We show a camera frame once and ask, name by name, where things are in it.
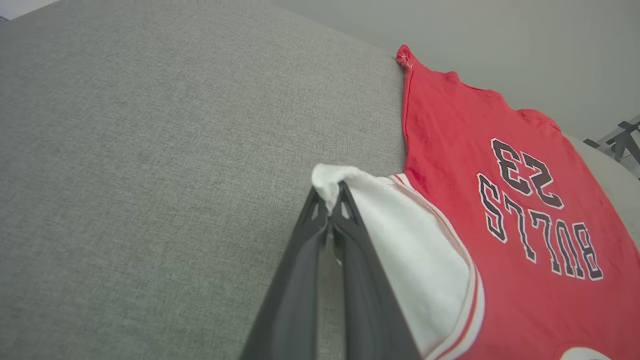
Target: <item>red jersey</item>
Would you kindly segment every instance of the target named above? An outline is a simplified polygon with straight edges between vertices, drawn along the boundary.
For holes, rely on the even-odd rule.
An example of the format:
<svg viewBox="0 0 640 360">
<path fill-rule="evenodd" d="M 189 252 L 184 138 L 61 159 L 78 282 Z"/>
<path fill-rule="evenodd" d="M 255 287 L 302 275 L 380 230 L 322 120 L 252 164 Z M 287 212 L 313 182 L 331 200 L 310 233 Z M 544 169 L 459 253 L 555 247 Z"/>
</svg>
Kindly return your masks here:
<svg viewBox="0 0 640 360">
<path fill-rule="evenodd" d="M 405 45 L 397 61 L 404 173 L 451 222 L 484 287 L 480 325 L 428 358 L 640 359 L 638 251 L 556 123 L 429 70 Z"/>
</svg>

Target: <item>jersey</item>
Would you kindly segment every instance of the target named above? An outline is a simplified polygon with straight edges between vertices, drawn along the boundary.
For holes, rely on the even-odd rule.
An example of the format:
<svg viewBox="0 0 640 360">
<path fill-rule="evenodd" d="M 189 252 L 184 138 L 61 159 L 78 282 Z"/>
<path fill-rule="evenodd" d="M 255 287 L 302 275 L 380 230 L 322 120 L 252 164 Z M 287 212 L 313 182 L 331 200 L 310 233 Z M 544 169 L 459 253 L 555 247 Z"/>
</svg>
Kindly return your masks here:
<svg viewBox="0 0 640 360">
<path fill-rule="evenodd" d="M 428 359 L 639 359 L 640 257 L 557 124 L 423 66 L 405 45 L 404 173 L 451 222 L 484 316 Z"/>
</svg>

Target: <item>red fabric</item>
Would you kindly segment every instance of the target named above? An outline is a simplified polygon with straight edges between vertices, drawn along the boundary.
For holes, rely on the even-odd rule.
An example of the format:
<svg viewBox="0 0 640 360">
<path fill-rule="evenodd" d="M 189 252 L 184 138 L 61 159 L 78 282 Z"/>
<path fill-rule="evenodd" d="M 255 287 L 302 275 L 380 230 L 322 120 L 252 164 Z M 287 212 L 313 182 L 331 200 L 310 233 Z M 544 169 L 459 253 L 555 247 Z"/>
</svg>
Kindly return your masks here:
<svg viewBox="0 0 640 360">
<path fill-rule="evenodd" d="M 455 72 L 429 70 L 405 45 L 397 61 L 406 71 L 403 133 L 408 155 L 404 172 L 412 186 L 451 221 L 484 282 L 482 326 L 460 359 L 559 359 L 572 347 L 592 348 L 611 359 L 640 359 L 638 251 L 557 124 L 538 111 L 512 110 L 500 94 L 467 86 Z M 516 191 L 502 177 L 492 147 L 494 138 L 521 157 L 517 163 L 501 153 L 516 163 L 517 170 L 508 176 L 525 179 L 532 194 Z M 556 194 L 563 203 L 561 209 L 544 203 L 533 190 L 530 177 L 539 170 L 525 166 L 523 153 L 546 164 L 553 182 L 542 188 L 543 195 Z M 488 228 L 479 173 L 500 191 L 501 202 L 491 200 L 504 215 L 505 243 Z M 535 263 L 525 256 L 518 215 L 505 209 L 504 194 L 524 209 L 525 233 L 536 253 Z M 551 217 L 550 243 L 561 274 L 552 271 L 543 225 L 532 226 L 528 209 Z M 574 277 L 567 276 L 556 236 L 559 219 L 567 225 L 585 279 L 575 277 L 575 267 Z M 580 240 L 575 238 L 572 225 L 582 222 L 601 279 L 589 278 Z M 564 246 L 569 252 L 568 244 Z"/>
</svg>

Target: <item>black letter with white outline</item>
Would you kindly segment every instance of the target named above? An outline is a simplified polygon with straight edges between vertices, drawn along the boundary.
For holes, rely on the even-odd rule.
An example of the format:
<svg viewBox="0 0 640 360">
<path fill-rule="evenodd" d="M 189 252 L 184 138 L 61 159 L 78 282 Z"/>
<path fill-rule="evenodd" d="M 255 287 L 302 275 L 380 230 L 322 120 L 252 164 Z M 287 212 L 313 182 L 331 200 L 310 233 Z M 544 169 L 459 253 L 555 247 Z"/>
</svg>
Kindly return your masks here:
<svg viewBox="0 0 640 360">
<path fill-rule="evenodd" d="M 513 150 L 509 144 L 504 143 L 496 138 L 491 140 L 491 146 L 493 147 L 493 153 L 495 155 L 496 160 L 498 160 L 498 166 L 500 166 L 500 174 L 502 175 L 503 180 L 509 184 L 510 187 L 514 188 L 518 192 L 523 195 L 530 196 L 533 193 L 531 190 L 531 186 L 529 182 L 518 176 L 518 179 L 513 179 L 511 177 L 511 172 L 518 173 L 518 165 L 511 160 L 507 160 L 504 158 L 504 153 L 508 152 L 515 161 L 522 163 L 520 160 L 520 155 L 518 152 Z"/>
<path fill-rule="evenodd" d="M 575 238 L 578 240 L 578 245 L 580 245 L 580 249 L 582 250 L 584 263 L 587 265 L 587 269 L 589 270 L 589 278 L 593 281 L 602 279 L 604 274 L 598 266 L 596 251 L 593 249 L 593 245 L 591 244 L 591 236 L 589 235 L 587 226 L 584 222 L 577 222 L 573 225 L 573 232 L 575 233 Z"/>
<path fill-rule="evenodd" d="M 504 199 L 504 208 L 509 212 L 509 214 L 512 214 L 512 209 L 515 210 L 518 214 L 518 231 L 520 232 L 520 241 L 522 241 L 522 245 L 524 246 L 525 256 L 529 261 L 535 263 L 536 252 L 533 251 L 533 249 L 529 245 L 529 242 L 527 241 L 527 229 L 524 210 L 515 201 L 511 200 L 511 198 L 507 196 L 506 192 L 502 192 L 502 198 Z"/>
<path fill-rule="evenodd" d="M 543 234 L 545 235 L 545 244 L 547 245 L 547 249 L 549 250 L 549 255 L 551 255 L 551 271 L 555 272 L 558 275 L 562 275 L 562 270 L 560 270 L 560 263 L 558 263 L 556 251 L 551 246 L 550 241 L 551 226 L 553 224 L 553 222 L 551 221 L 551 217 L 545 213 L 541 213 L 539 211 L 531 209 L 529 209 L 529 216 L 531 216 L 531 225 L 536 229 L 540 228 L 540 220 L 545 222 Z"/>
<path fill-rule="evenodd" d="M 584 271 L 582 270 L 582 266 L 580 266 L 580 260 L 578 260 L 578 253 L 575 251 L 573 241 L 571 241 L 571 233 L 566 223 L 560 219 L 556 220 L 556 239 L 558 240 L 558 247 L 564 259 L 564 273 L 570 277 L 584 279 Z M 565 243 L 569 246 L 569 250 L 573 256 L 573 266 L 564 247 Z"/>
<path fill-rule="evenodd" d="M 478 190 L 482 199 L 482 204 L 486 209 L 486 228 L 494 235 L 498 240 L 503 243 L 507 242 L 507 234 L 504 232 L 504 217 L 498 209 L 487 197 L 487 189 L 491 190 L 491 197 L 500 204 L 500 192 L 498 187 L 493 184 L 482 173 L 478 173 Z"/>
<path fill-rule="evenodd" d="M 562 199 L 560 199 L 558 195 L 554 193 L 545 193 L 545 186 L 548 186 L 554 182 L 554 178 L 551 176 L 551 173 L 549 173 L 547 165 L 524 152 L 522 153 L 522 159 L 524 160 L 526 167 L 538 171 L 538 173 L 532 175 L 529 178 L 531 179 L 533 186 L 536 188 L 536 193 L 538 194 L 540 200 L 542 200 L 542 202 L 551 206 L 552 208 L 562 209 L 564 207 L 564 204 L 562 202 Z"/>
</svg>

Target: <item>red and white striped trim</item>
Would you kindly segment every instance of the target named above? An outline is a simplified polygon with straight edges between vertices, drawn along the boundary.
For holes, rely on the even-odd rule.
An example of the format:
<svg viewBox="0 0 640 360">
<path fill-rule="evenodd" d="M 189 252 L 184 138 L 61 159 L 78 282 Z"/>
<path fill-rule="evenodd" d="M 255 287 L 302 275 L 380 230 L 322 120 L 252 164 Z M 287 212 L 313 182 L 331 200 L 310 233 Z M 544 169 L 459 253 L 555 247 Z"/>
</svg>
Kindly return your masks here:
<svg viewBox="0 0 640 360">
<path fill-rule="evenodd" d="M 389 178 L 401 188 L 406 189 L 407 194 L 410 194 L 414 199 L 423 203 L 425 207 L 429 208 L 433 214 L 440 219 L 460 247 L 461 256 L 465 258 L 465 261 L 469 264 L 470 276 L 467 287 L 467 297 L 458 316 L 458 321 L 450 335 L 430 353 L 426 354 L 424 358 L 424 360 L 456 359 L 473 345 L 482 326 L 484 318 L 484 286 L 480 272 L 447 217 L 413 188 L 406 175 L 398 174 L 390 176 Z"/>
</svg>

